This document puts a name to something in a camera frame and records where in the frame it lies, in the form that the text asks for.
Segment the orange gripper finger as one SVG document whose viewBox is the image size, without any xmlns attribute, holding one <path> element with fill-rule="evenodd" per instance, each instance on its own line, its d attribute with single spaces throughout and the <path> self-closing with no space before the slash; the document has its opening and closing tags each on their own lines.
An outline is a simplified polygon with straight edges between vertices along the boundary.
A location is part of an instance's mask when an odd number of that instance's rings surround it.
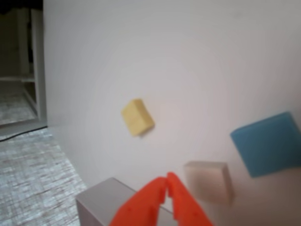
<svg viewBox="0 0 301 226">
<path fill-rule="evenodd" d="M 167 179 L 158 177 L 136 192 L 116 212 L 111 226 L 155 226 L 165 202 Z"/>
<path fill-rule="evenodd" d="M 167 174 L 168 196 L 172 199 L 173 216 L 179 226 L 212 226 L 210 219 L 172 172 Z"/>
</svg>

